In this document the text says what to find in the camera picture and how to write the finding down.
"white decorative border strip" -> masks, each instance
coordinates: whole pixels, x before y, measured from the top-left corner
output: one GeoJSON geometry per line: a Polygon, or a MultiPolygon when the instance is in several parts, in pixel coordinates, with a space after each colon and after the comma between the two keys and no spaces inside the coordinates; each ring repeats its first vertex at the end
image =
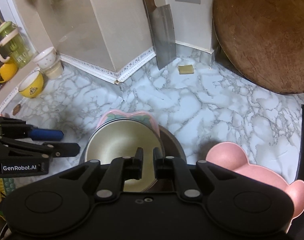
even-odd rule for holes
{"type": "MultiPolygon", "coordinates": [[[[36,67],[34,70],[31,71],[31,73],[40,70],[39,67],[36,67]]],[[[7,107],[7,105],[13,100],[13,98],[17,95],[17,93],[19,92],[19,86],[21,85],[18,84],[13,90],[12,92],[3,100],[3,102],[0,105],[0,114],[3,112],[3,110],[7,107]]]]}
{"type": "Polygon", "coordinates": [[[134,72],[139,70],[143,67],[146,63],[148,63],[151,59],[156,56],[154,48],[151,47],[150,49],[143,52],[140,56],[136,59],[132,60],[126,66],[124,66],[121,71],[118,73],[117,80],[119,82],[124,82],[127,80],[134,72]]]}
{"type": "Polygon", "coordinates": [[[156,56],[153,47],[151,47],[145,52],[143,52],[141,55],[136,57],[134,60],[126,64],[121,69],[121,71],[115,73],[113,71],[106,70],[99,66],[95,66],[93,64],[87,63],[85,61],[73,58],[71,56],[62,53],[60,53],[59,55],[62,61],[67,62],[93,76],[101,78],[112,84],[118,84],[119,82],[124,82],[134,72],[136,72],[138,69],[140,69],[143,65],[145,65],[148,61],[150,61],[156,56]]]}

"round wooden cutting board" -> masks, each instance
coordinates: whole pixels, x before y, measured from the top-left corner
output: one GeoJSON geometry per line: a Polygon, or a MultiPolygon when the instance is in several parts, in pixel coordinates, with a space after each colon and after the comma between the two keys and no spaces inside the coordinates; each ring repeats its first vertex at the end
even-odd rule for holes
{"type": "Polygon", "coordinates": [[[304,0],[214,0],[213,23],[222,49],[249,80],[304,93],[304,0]]]}

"pink tray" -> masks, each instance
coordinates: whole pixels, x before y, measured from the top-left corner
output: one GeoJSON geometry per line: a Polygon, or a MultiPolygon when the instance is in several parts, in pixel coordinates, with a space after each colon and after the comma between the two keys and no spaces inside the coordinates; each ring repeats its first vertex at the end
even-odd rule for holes
{"type": "Polygon", "coordinates": [[[140,121],[143,124],[147,125],[148,127],[152,128],[152,130],[154,130],[156,132],[156,134],[158,136],[160,136],[160,130],[159,130],[159,125],[158,125],[157,121],[154,119],[154,117],[149,112],[146,112],[143,110],[136,111],[133,113],[125,113],[118,109],[110,110],[110,111],[106,112],[105,114],[103,114],[103,116],[101,117],[101,119],[97,125],[97,128],[99,128],[101,125],[103,125],[104,123],[106,123],[108,121],[118,119],[118,118],[132,118],[137,121],[140,121]]]}
{"type": "Polygon", "coordinates": [[[289,185],[285,179],[274,171],[259,165],[250,164],[245,151],[239,145],[232,142],[219,143],[210,149],[206,160],[283,190],[289,195],[294,204],[292,219],[298,217],[304,211],[304,181],[296,180],[289,185]]]}

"yellow mug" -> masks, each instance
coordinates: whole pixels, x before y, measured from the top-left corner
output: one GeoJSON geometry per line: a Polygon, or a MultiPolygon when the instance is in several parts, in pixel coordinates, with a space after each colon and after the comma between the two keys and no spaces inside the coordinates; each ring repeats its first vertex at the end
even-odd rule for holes
{"type": "Polygon", "coordinates": [[[28,75],[19,86],[19,93],[26,98],[35,98],[43,90],[44,79],[40,71],[28,75]]]}
{"type": "Polygon", "coordinates": [[[9,61],[7,63],[4,63],[0,67],[0,76],[2,77],[3,81],[0,81],[0,83],[4,83],[6,81],[9,81],[18,71],[18,67],[15,65],[15,63],[9,61]]]}

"screw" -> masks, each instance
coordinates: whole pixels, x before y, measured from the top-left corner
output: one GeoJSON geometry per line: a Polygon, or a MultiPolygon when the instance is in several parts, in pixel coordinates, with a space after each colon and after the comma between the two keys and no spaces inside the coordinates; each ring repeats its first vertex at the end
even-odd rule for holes
{"type": "Polygon", "coordinates": [[[188,189],[184,192],[186,197],[198,197],[201,193],[196,189],[188,189]]]}
{"type": "Polygon", "coordinates": [[[111,197],[113,193],[108,189],[101,189],[96,193],[96,195],[100,198],[107,198],[107,197],[111,197]]]}
{"type": "Polygon", "coordinates": [[[152,202],[152,201],[153,201],[153,198],[146,197],[146,198],[144,199],[144,201],[145,201],[145,202],[152,202]]]}
{"type": "Polygon", "coordinates": [[[134,202],[137,203],[137,204],[143,204],[144,200],[143,199],[136,199],[134,202]]]}

